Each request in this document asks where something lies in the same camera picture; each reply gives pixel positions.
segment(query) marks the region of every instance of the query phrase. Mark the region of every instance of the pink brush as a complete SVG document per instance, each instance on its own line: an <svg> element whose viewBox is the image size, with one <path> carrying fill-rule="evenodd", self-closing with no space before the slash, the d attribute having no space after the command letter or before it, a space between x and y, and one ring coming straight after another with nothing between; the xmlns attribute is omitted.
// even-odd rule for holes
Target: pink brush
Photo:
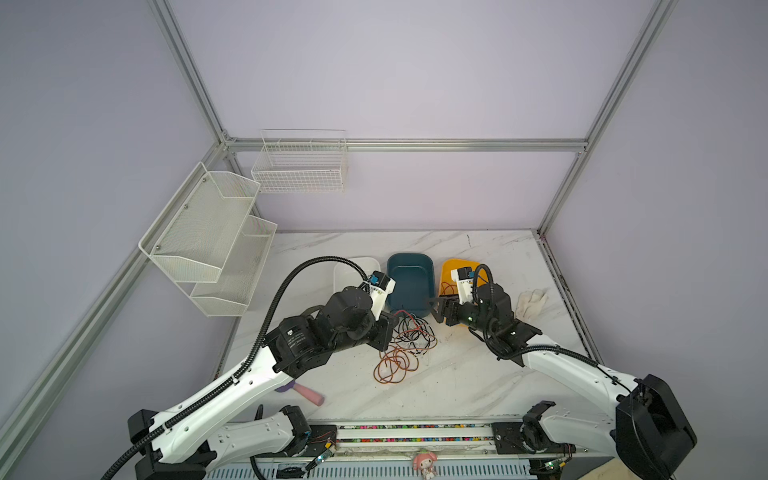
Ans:
<svg viewBox="0 0 768 480"><path fill-rule="evenodd" d="M275 389L275 392L287 392L290 389L296 390L298 393L301 394L302 397L309 400L310 402L314 403L317 406L321 406L323 402L326 401L326 397L322 396L318 392L315 392L314 390L305 387L304 385L300 385L296 383L296 380L291 380L286 385L283 385L281 387L278 387Z"/></svg>

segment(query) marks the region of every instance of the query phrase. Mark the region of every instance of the aluminum frame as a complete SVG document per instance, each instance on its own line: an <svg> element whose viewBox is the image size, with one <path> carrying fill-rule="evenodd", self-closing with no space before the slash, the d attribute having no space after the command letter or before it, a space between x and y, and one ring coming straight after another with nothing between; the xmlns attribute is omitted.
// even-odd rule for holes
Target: aluminum frame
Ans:
<svg viewBox="0 0 768 480"><path fill-rule="evenodd" d="M676 4L677 0L656 0L654 7L650 10L650 14L645 19L640 34L635 39L627 59L624 60L624 64L621 66L619 75L608 92L608 96L605 98L597 117L592 122L589 133L587 133L587 147L583 153L576 153L571 168L568 169L563 183L558 188L558 192L547 209L547 213L541 220L541 225L538 228L540 234L545 235L552 227L554 219L560 213L560 209L563 207L563 203L568 198L568 195L573 191L576 180L578 180L581 172L584 171L584 167L587 166L592 152L597 147L619 104L624 99L627 90L637 75L637 70L647 57L651 45L658 38L661 29L667 23L667 19L672 14Z"/></svg>
<svg viewBox="0 0 768 480"><path fill-rule="evenodd" d="M300 138L292 141L303 141ZM231 138L224 142L232 152L260 151L260 138ZM347 151L573 151L587 147L584 138L347 138Z"/></svg>
<svg viewBox="0 0 768 480"><path fill-rule="evenodd" d="M178 21L168 0L147 0L157 23L168 43L174 59L178 63L184 80L187 82L207 126L214 134L216 141L206 153L203 163L206 167L218 161L226 161L231 170L242 175L237 162L238 151L258 151L263 146L260 139L230 138L224 130L216 109L210 99L200 72L192 59L190 49L179 28ZM625 96L637 70L658 37L661 29L669 18L677 0L657 0L648 15L640 34L638 35L619 75L614 81L600 112L595 118L586 139L348 139L350 151L573 151L576 153L574 162L568 174L552 200L547 213L538 228L538 243L547 265L554 277L555 283L563 296L574 324L577 327L582 342L589 354L598 362L601 357L594 346L594 341L584 324L581 314L573 301L571 291L566 285L562 273L554 260L554 256L546 242L545 234L551 228L554 219L562 208L563 203L573 190L576 180L584 170L592 151L598 145L603 133L613 118L618 105ZM163 210L161 216L167 221L180 206L188 191L198 178L188 179L191 185L182 186L173 199ZM258 209L253 209L260 217ZM160 231L165 222L158 227ZM0 480L8 476L18 461L24 455L35 436L40 432L45 422L67 391L72 379L88 359L93 348L101 339L102 333L108 328L114 314L134 288L141 271L149 259L135 248L126 259L123 266L107 285L96 302L85 314L81 322L69 336L65 344L48 364L43 374L27 392L22 402L11 414L8 421L0 429Z"/></svg>

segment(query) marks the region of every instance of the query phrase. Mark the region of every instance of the black motor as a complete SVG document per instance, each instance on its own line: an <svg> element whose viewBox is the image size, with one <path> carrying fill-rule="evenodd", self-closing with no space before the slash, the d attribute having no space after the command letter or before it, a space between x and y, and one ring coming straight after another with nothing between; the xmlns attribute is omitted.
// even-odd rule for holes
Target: black motor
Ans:
<svg viewBox="0 0 768 480"><path fill-rule="evenodd" d="M384 273L376 274L386 277ZM328 363L331 354L340 350L368 343L385 351L396 319L382 312L377 321L372 305L366 291L347 287L334 293L325 306L314 306L284 319L264 339L275 357L273 370L297 379L307 370Z"/></svg>
<svg viewBox="0 0 768 480"><path fill-rule="evenodd" d="M477 286L480 272L485 271L488 281ZM469 327L472 335L477 336L498 358L508 358L509 354L520 350L526 342L541 330L515 318L512 301L501 285L493 283L491 269L480 264L473 271L469 267L458 269L460 280L473 279L472 301L461 303L458 295L443 295L432 299L437 306L432 315L438 323L447 326L464 324ZM510 360L523 366L519 356L509 357Z"/></svg>

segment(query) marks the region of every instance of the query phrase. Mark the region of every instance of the lavender wall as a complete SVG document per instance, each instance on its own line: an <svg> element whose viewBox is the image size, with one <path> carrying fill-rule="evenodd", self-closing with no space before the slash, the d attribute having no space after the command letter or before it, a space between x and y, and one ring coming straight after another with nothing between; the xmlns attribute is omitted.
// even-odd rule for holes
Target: lavender wall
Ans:
<svg viewBox="0 0 768 480"><path fill-rule="evenodd" d="M145 0L0 2L0 65L2 424L213 137ZM12 478L99 477L231 326L149 266Z"/></svg>
<svg viewBox="0 0 768 480"><path fill-rule="evenodd" d="M586 135L653 0L173 4L233 136L563 138ZM240 158L250 171L253 157ZM258 204L281 230L531 228L572 161L350 154L344 195L264 194ZM474 185L483 200L451 201ZM389 196L375 213L374 192Z"/></svg>
<svg viewBox="0 0 768 480"><path fill-rule="evenodd" d="M764 473L767 18L681 1L548 236L604 360L693 424L680 480Z"/></svg>

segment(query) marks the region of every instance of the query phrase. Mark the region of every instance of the tangled wires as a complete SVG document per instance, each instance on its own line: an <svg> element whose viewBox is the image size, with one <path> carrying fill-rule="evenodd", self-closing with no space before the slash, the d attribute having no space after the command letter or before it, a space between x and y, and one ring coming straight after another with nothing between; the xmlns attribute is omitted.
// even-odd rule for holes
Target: tangled wires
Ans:
<svg viewBox="0 0 768 480"><path fill-rule="evenodd" d="M419 368L419 356L437 346L437 338L426 320L405 310L395 312L400 321L392 331L386 352L380 353L373 378L379 383L400 383L408 372Z"/></svg>

